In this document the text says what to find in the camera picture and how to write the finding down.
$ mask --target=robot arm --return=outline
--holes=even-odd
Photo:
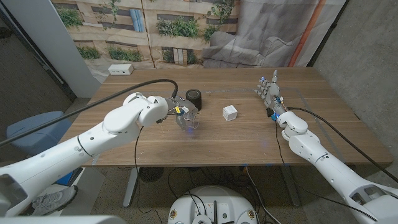
[[[308,124],[293,112],[287,111],[283,97],[279,95],[276,80],[277,71],[274,72],[272,83],[264,78],[260,79],[259,90],[255,92],[264,100],[270,117],[277,121],[280,127],[285,128],[282,136],[289,142],[290,149],[315,166],[347,205],[378,221],[397,218],[398,190],[360,177],[330,154],[320,144],[319,138],[308,130]],[[365,214],[352,209],[351,211],[360,223],[375,223],[375,220]]]
[[[189,101],[185,105],[195,107]],[[56,180],[98,154],[136,140],[139,124],[159,123],[168,114],[174,114],[175,107],[180,105],[173,98],[131,94],[121,107],[110,111],[103,122],[90,130],[34,157],[0,168],[0,205],[8,203],[5,214],[0,209],[0,216],[18,215]],[[194,113],[191,110],[187,114],[194,117]]]

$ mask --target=black cylinder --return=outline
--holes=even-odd
[[[185,94],[185,99],[193,103],[198,108],[198,111],[201,110],[201,93],[199,90],[188,90]]]

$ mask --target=cable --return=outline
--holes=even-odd
[[[174,170],[172,170],[170,173],[169,173],[169,176],[167,176],[167,184],[169,185],[169,189],[170,189],[170,191],[173,193],[173,195],[174,195],[174,197],[175,198],[178,198],[177,197],[177,195],[174,193],[174,191],[173,191],[173,189],[172,189],[172,186],[170,185],[170,176],[172,175],[172,173],[174,172],[174,171],[176,171],[176,170],[178,170],[178,169],[182,169],[183,167],[177,167],[177,168],[175,168]]]
[[[207,170],[207,172],[209,173],[209,175],[211,176],[211,178],[213,178],[213,179],[215,179],[215,180],[217,181],[217,185],[219,185],[220,182],[221,182],[221,169],[220,169],[220,177],[218,178],[218,180],[217,180],[217,178],[210,172],[209,167],[206,167],[206,170]]]
[[[264,204],[263,204],[263,202],[262,202],[262,200],[261,200],[261,197],[260,197],[260,193],[259,193],[259,191],[258,191],[258,189],[257,189],[257,187],[256,187],[256,185],[255,185],[255,183],[254,183],[254,181],[253,181],[253,179],[251,178],[251,176],[250,176],[250,174],[249,174],[249,169],[248,169],[248,167],[246,167],[246,172],[248,173],[248,176],[249,176],[249,178],[250,178],[250,180],[251,180],[251,182],[252,182],[252,184],[253,184],[253,186],[254,186],[254,188],[255,188],[255,190],[256,190],[258,196],[259,196],[259,199],[260,199],[260,202],[261,202],[261,205],[262,205],[262,208],[264,209],[264,211],[265,211],[273,220],[275,220],[275,222],[277,222],[278,224],[281,224],[280,221],[278,221],[278,219],[276,219],[270,212],[268,212],[268,210],[267,210],[266,207],[264,206]]]
[[[276,121],[275,121],[275,126],[276,126],[276,141],[278,142],[278,146],[279,146],[279,155],[280,155],[280,158],[282,159],[282,163],[283,163],[283,165],[284,165],[284,167],[285,167],[287,176],[289,176],[289,178],[294,182],[294,184],[295,184],[297,187],[300,187],[303,191],[305,191],[305,192],[307,192],[307,193],[309,193],[309,194],[312,194],[312,195],[314,195],[314,196],[317,196],[317,197],[320,197],[320,198],[322,198],[322,199],[328,200],[328,201],[330,201],[330,202],[337,203],[337,204],[339,204],[339,205],[342,205],[342,206],[348,207],[348,208],[350,208],[350,209],[356,210],[357,212],[360,212],[360,213],[366,215],[367,217],[371,218],[371,219],[374,220],[375,222],[377,222],[377,219],[373,218],[371,215],[367,214],[367,213],[364,212],[364,211],[361,211],[361,210],[359,210],[359,209],[357,209],[357,208],[351,207],[351,206],[346,205],[346,204],[344,204],[344,203],[337,202],[337,201],[332,200],[332,199],[328,199],[328,198],[323,197],[323,196],[321,196],[321,195],[315,194],[315,193],[313,193],[313,192],[311,192],[311,191],[309,191],[309,190],[306,190],[306,189],[303,188],[301,185],[299,185],[298,183],[296,183],[296,181],[293,179],[293,177],[290,176],[289,172],[287,171],[284,158],[282,157],[282,153],[281,153],[281,151],[280,151],[280,144],[279,144],[279,140],[278,140],[278,123],[277,123]]]
[[[143,128],[144,128],[144,127],[142,127],[142,128],[139,130],[139,134],[138,134],[138,137],[137,137],[137,140],[136,140],[136,146],[135,146],[135,148],[134,148],[134,163],[135,163],[135,165],[136,165],[136,170],[137,170],[137,181],[138,181],[138,183],[137,183],[137,191],[138,191],[138,196],[137,196],[137,208],[138,208],[138,210],[139,210],[142,214],[146,214],[146,213],[149,213],[149,212],[155,212],[156,215],[158,216],[159,220],[160,220],[160,224],[162,224],[162,219],[160,218],[160,215],[159,215],[159,213],[157,212],[156,209],[151,209],[151,210],[149,210],[149,211],[143,212],[143,211],[139,208],[139,204],[138,204],[138,203],[139,203],[139,194],[140,194],[140,191],[139,191],[139,180],[140,180],[140,178],[139,178],[139,172],[138,172],[136,154],[137,154],[137,143],[138,143],[138,139],[139,139],[139,136],[140,136],[141,131],[142,131]]]
[[[254,213],[256,214],[257,223],[258,223],[258,224],[260,224],[260,220],[259,220],[259,214],[258,214],[256,211],[254,211]]]
[[[59,121],[61,121],[63,119],[69,118],[69,117],[71,117],[71,116],[73,116],[75,114],[78,114],[78,113],[83,112],[85,110],[88,110],[88,109],[90,109],[90,108],[92,108],[94,106],[102,104],[102,103],[104,103],[104,102],[106,102],[108,100],[112,100],[113,98],[115,98],[117,96],[120,96],[122,94],[125,94],[125,93],[127,93],[127,92],[129,92],[131,90],[135,90],[136,88],[140,88],[140,87],[143,87],[143,86],[146,86],[146,85],[149,85],[149,84],[159,83],[159,82],[170,82],[170,83],[173,83],[175,88],[174,88],[174,91],[172,93],[172,98],[175,98],[175,96],[177,95],[177,92],[178,92],[178,85],[177,85],[177,83],[175,81],[163,78],[163,79],[157,79],[157,80],[151,80],[151,81],[148,81],[148,82],[143,82],[143,83],[134,85],[132,87],[129,87],[129,88],[125,89],[125,90],[119,91],[119,92],[117,92],[115,94],[112,94],[110,96],[107,96],[107,97],[105,97],[105,98],[103,98],[101,100],[98,100],[98,101],[96,101],[94,103],[86,105],[86,106],[84,106],[84,107],[82,107],[80,109],[77,109],[77,110],[75,110],[75,111],[73,111],[71,113],[65,114],[65,115],[63,115],[63,116],[61,116],[59,118],[55,118],[55,119],[53,119],[53,120],[51,120],[49,122],[41,124],[41,125],[37,126],[36,128],[32,128],[32,129],[30,129],[30,130],[28,130],[28,131],[26,131],[26,132],[24,132],[22,134],[18,134],[17,136],[14,136],[14,137],[11,137],[9,139],[6,139],[6,140],[0,142],[0,147],[3,147],[5,145],[7,145],[7,144],[9,144],[9,143],[11,143],[13,141],[16,141],[16,140],[18,140],[20,138],[23,138],[23,137],[25,137],[25,136],[27,136],[29,134],[32,134],[32,133],[34,133],[34,132],[36,132],[36,131],[38,131],[38,130],[40,130],[42,128],[46,128],[46,127],[48,127],[48,126],[50,126],[52,124],[55,124],[55,123],[57,123],[57,122],[59,122]]]
[[[264,217],[262,218],[262,224],[274,224],[274,223],[272,223],[272,222],[270,222],[270,221],[267,221],[267,214],[266,214],[266,215],[264,215]]]
[[[197,185],[193,182],[192,175],[191,175],[191,171],[188,170],[188,172],[189,172],[189,178],[191,179],[192,185],[193,185],[194,187],[197,187]]]
[[[205,215],[207,215],[206,206],[205,206],[205,203],[203,203],[203,200],[202,200],[200,197],[198,197],[198,196],[196,196],[196,195],[194,195],[194,194],[191,194],[191,195],[194,196],[194,197],[196,197],[196,198],[198,198],[198,199],[200,200],[201,204],[203,205],[203,208],[205,208]]]
[[[287,109],[289,110],[300,110],[300,111],[304,111],[307,112],[309,114],[311,114],[312,116],[315,116],[317,118],[319,118],[320,120],[322,120],[323,122],[325,122],[325,124],[327,124],[332,130],[334,130],[340,137],[342,137],[348,144],[350,144],[350,146],[352,146],[354,149],[356,149],[362,156],[364,156],[367,160],[369,160],[373,165],[375,165],[377,168],[379,168],[381,171],[383,171],[385,174],[387,174],[391,179],[393,179],[395,182],[398,183],[398,178],[394,175],[392,175],[390,172],[388,172],[388,170],[386,170],[385,168],[381,167],[376,161],[374,161],[372,158],[370,158],[368,155],[366,155],[365,152],[363,152],[362,150],[360,150],[356,145],[354,145],[350,140],[348,140],[343,134],[341,134],[335,127],[333,127],[333,125],[331,125],[327,120],[325,120],[324,118],[322,118],[321,116],[315,114],[314,112],[311,112],[309,110],[303,109],[303,108],[295,108],[295,107],[288,107]]]
[[[235,180],[235,179],[234,179],[234,175],[233,175],[233,173],[232,173],[230,170],[225,170],[224,167],[222,167],[222,169],[223,169],[223,171],[224,171],[224,172],[223,172],[223,173],[224,173],[224,178],[225,178],[225,180],[226,180],[226,182],[223,182],[222,184],[223,184],[223,185],[231,184],[231,185],[233,185],[233,186],[235,186],[235,187],[244,187],[244,188],[246,188],[246,189],[248,190],[250,196],[251,196],[252,199],[253,199],[254,208],[256,209],[256,208],[257,208],[256,198],[255,198],[255,196],[253,196],[253,193],[251,192],[251,189],[249,188],[249,187],[253,187],[253,186],[251,185],[251,183],[250,183],[250,180],[249,180],[248,182],[239,180],[240,177],[247,177],[247,176],[245,176],[245,175],[240,175],[240,176],[238,177],[238,180]],[[200,170],[201,170],[201,172],[203,173],[203,175],[204,175],[210,182],[214,182],[213,179],[211,179],[211,178],[209,178],[209,177],[207,176],[207,174],[205,173],[205,171],[204,171],[202,168],[201,168]],[[245,183],[246,185],[239,185],[239,184],[237,184],[238,182]]]
[[[248,212],[248,211],[251,211],[250,208],[247,209],[246,211],[243,211],[243,212],[238,216],[238,219],[236,220],[236,223],[238,223],[238,221],[239,221],[239,219],[241,218],[241,216],[242,216],[245,212]]]
[[[193,199],[192,194],[191,194],[191,192],[189,190],[188,190],[188,193],[189,193],[189,196],[191,196],[191,198],[193,200],[193,203],[195,203],[195,205],[197,206],[198,215],[201,215],[197,202],[195,201],[195,199]]]

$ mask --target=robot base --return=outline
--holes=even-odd
[[[199,211],[187,192],[173,203],[168,224],[222,224],[231,221],[238,224],[257,223],[256,214],[250,202],[231,189],[207,185],[192,189],[190,193]]]

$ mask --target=black cable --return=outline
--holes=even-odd
[[[198,199],[200,200],[201,204],[203,205],[203,208],[205,208],[205,215],[207,215],[206,206],[205,206],[205,203],[203,203],[203,200],[202,200],[200,197],[198,197],[197,195],[194,195],[194,194],[191,194],[191,195],[194,196],[194,197],[196,197],[196,198],[198,198]]]
[[[220,185],[221,182],[221,170],[220,170],[220,177],[217,179],[209,170],[209,167],[206,167],[207,172],[211,176],[211,178],[215,179],[217,181],[217,185]]]
[[[172,93],[172,98],[175,98],[175,96],[177,95],[177,92],[178,92],[178,85],[177,85],[177,83],[175,81],[162,78],[162,79],[157,79],[157,80],[151,80],[151,81],[148,81],[148,82],[143,82],[143,83],[134,85],[132,87],[129,87],[129,88],[125,89],[125,90],[119,91],[119,92],[117,92],[115,94],[112,94],[110,96],[107,96],[107,97],[105,97],[105,98],[103,98],[101,100],[98,100],[98,101],[96,101],[94,103],[86,105],[86,106],[84,106],[84,107],[82,107],[80,109],[77,109],[77,110],[75,110],[75,111],[73,111],[71,113],[65,114],[65,115],[63,115],[63,116],[61,116],[59,118],[55,118],[55,119],[53,119],[53,120],[51,120],[49,122],[41,124],[41,125],[37,126],[36,128],[32,128],[32,129],[30,129],[30,130],[28,130],[28,131],[26,131],[26,132],[24,132],[22,134],[18,134],[17,136],[14,136],[14,137],[11,137],[9,139],[6,139],[6,140],[0,142],[0,147],[3,147],[5,145],[7,145],[7,144],[9,144],[9,143],[11,143],[13,141],[16,141],[16,140],[18,140],[20,138],[23,138],[23,137],[25,137],[25,136],[27,136],[29,134],[32,134],[32,133],[34,133],[34,132],[36,132],[36,131],[38,131],[38,130],[40,130],[42,128],[46,128],[46,127],[48,127],[48,126],[50,126],[52,124],[55,124],[55,123],[57,123],[57,122],[59,122],[59,121],[61,121],[63,119],[69,118],[70,116],[73,116],[75,114],[78,114],[80,112],[88,110],[88,109],[90,109],[90,108],[92,108],[92,107],[94,107],[96,105],[102,104],[102,103],[104,103],[104,102],[106,102],[108,100],[112,100],[113,98],[115,98],[117,96],[120,96],[122,94],[125,94],[125,93],[127,93],[127,92],[129,92],[131,90],[134,90],[136,88],[140,88],[140,87],[143,87],[143,86],[146,86],[146,85],[149,85],[149,84],[158,83],[158,82],[170,82],[170,83],[173,83],[175,88],[174,88],[174,91]]]
[[[192,175],[191,175],[191,171],[188,170],[188,172],[189,172],[189,178],[191,179],[192,185],[193,185],[194,187],[197,187],[197,185],[193,182]]]
[[[189,190],[188,190],[188,194],[189,194],[189,196],[191,196],[191,198],[192,198],[192,200],[193,200],[193,203],[195,203],[195,205],[197,206],[198,215],[201,215],[200,210],[199,210],[199,207],[198,207],[198,204],[197,204],[197,202],[195,201],[195,199],[193,199],[192,194],[191,194],[191,192],[190,192]]]
[[[224,173],[224,178],[225,178],[225,180],[226,180],[226,182],[223,182],[222,184],[223,184],[223,185],[231,184],[231,185],[233,185],[233,186],[235,186],[235,187],[244,187],[244,188],[246,188],[246,189],[248,190],[250,196],[251,196],[252,199],[253,199],[254,208],[256,209],[256,208],[257,208],[256,197],[253,196],[252,190],[254,190],[254,189],[251,189],[251,188],[253,188],[253,186],[251,185],[250,180],[247,181],[247,182],[242,181],[242,180],[239,180],[240,177],[246,177],[246,178],[248,178],[248,177],[245,176],[245,175],[240,175],[240,176],[238,177],[238,180],[235,180],[235,179],[234,179],[234,175],[233,175],[233,173],[232,173],[230,170],[225,170],[224,167],[222,167],[222,169],[224,170],[223,173]],[[200,168],[200,170],[201,170],[201,172],[203,173],[203,175],[204,175],[210,182],[217,181],[217,180],[213,180],[213,179],[211,179],[209,176],[207,176],[207,174],[205,173],[205,171],[204,171],[202,168]],[[239,185],[239,184],[237,184],[238,182],[245,183],[246,185]]]
[[[285,170],[286,170],[287,176],[294,182],[294,184],[295,184],[297,187],[300,187],[300,188],[301,188],[303,191],[305,191],[306,193],[312,194],[312,195],[314,195],[314,196],[320,197],[320,198],[322,198],[322,199],[328,200],[328,201],[333,202],[333,203],[337,203],[337,204],[339,204],[339,205],[342,205],[342,206],[348,207],[348,208],[350,208],[350,209],[352,209],[352,210],[355,210],[355,211],[357,211],[357,212],[360,212],[360,213],[366,215],[367,217],[371,218],[371,219],[374,220],[375,222],[377,222],[377,219],[373,218],[371,215],[367,214],[367,213],[364,212],[364,211],[361,211],[361,210],[359,210],[359,209],[357,209],[357,208],[351,207],[351,206],[346,205],[346,204],[344,204],[344,203],[337,202],[337,201],[332,200],[332,199],[328,199],[328,198],[323,197],[323,196],[321,196],[321,195],[315,194],[315,193],[313,193],[313,192],[311,192],[311,191],[309,191],[309,190],[306,190],[306,189],[303,188],[301,185],[299,185],[299,184],[293,179],[293,177],[290,176],[289,172],[288,172],[287,169],[286,169],[285,161],[284,161],[284,158],[282,157],[282,152],[281,152],[281,150],[280,150],[280,144],[279,144],[279,140],[278,140],[278,123],[277,123],[276,121],[275,121],[275,126],[276,126],[276,141],[278,142],[278,146],[279,146],[279,155],[280,155],[280,158],[282,159],[282,163],[283,163],[284,168],[285,168]]]
[[[170,185],[170,176],[172,175],[172,173],[173,173],[174,171],[176,171],[176,170],[178,170],[178,169],[182,169],[182,168],[183,168],[183,167],[177,167],[177,168],[175,168],[174,170],[172,170],[172,171],[169,173],[169,176],[167,176],[167,184],[169,185],[169,189],[170,189],[170,191],[173,193],[173,195],[174,195],[175,198],[178,198],[178,197],[177,197],[177,195],[174,193],[173,188],[172,188],[172,186]]]
[[[137,191],[138,191],[138,196],[137,196],[137,208],[138,208],[138,210],[139,210],[142,214],[146,214],[146,213],[149,213],[149,212],[155,212],[156,215],[158,216],[159,220],[160,220],[160,224],[162,224],[162,219],[160,218],[160,215],[159,215],[159,213],[157,212],[156,209],[151,209],[151,210],[149,210],[149,211],[143,212],[143,211],[139,208],[139,204],[138,204],[138,203],[139,203],[139,193],[140,193],[140,191],[139,191],[139,180],[140,180],[140,178],[139,178],[139,172],[138,172],[136,154],[137,154],[137,143],[138,143],[138,139],[139,139],[139,136],[140,136],[141,131],[142,131],[143,128],[144,128],[144,127],[142,127],[142,128],[139,130],[139,134],[138,134],[138,137],[137,137],[137,140],[136,140],[136,146],[135,146],[135,148],[134,148],[134,163],[135,163],[135,165],[136,165],[136,170],[137,170],[137,181],[138,181],[138,183],[137,183]]]
[[[309,114],[311,114],[312,116],[315,116],[317,118],[319,118],[320,120],[322,120],[323,122],[325,122],[325,124],[327,124],[331,129],[333,129],[340,137],[342,137],[348,144],[350,144],[350,146],[352,146],[354,149],[356,149],[362,156],[364,156],[367,160],[369,160],[373,165],[375,165],[377,168],[379,168],[381,171],[383,171],[385,174],[387,174],[391,179],[393,179],[395,182],[398,183],[398,178],[395,177],[394,175],[392,175],[390,172],[388,172],[388,170],[386,170],[385,168],[381,167],[376,161],[374,161],[372,158],[370,158],[368,155],[366,155],[365,152],[363,152],[362,150],[360,150],[356,145],[354,145],[350,140],[348,140],[343,134],[341,134],[335,127],[333,127],[333,125],[331,125],[327,120],[323,119],[321,116],[315,114],[314,112],[311,112],[309,110],[303,109],[303,108],[295,108],[295,107],[288,107],[288,110],[300,110],[300,111],[304,111],[307,112]]]
[[[262,224],[275,224],[275,223],[267,221],[267,213],[266,213],[266,215],[264,215],[264,217],[262,218]]]

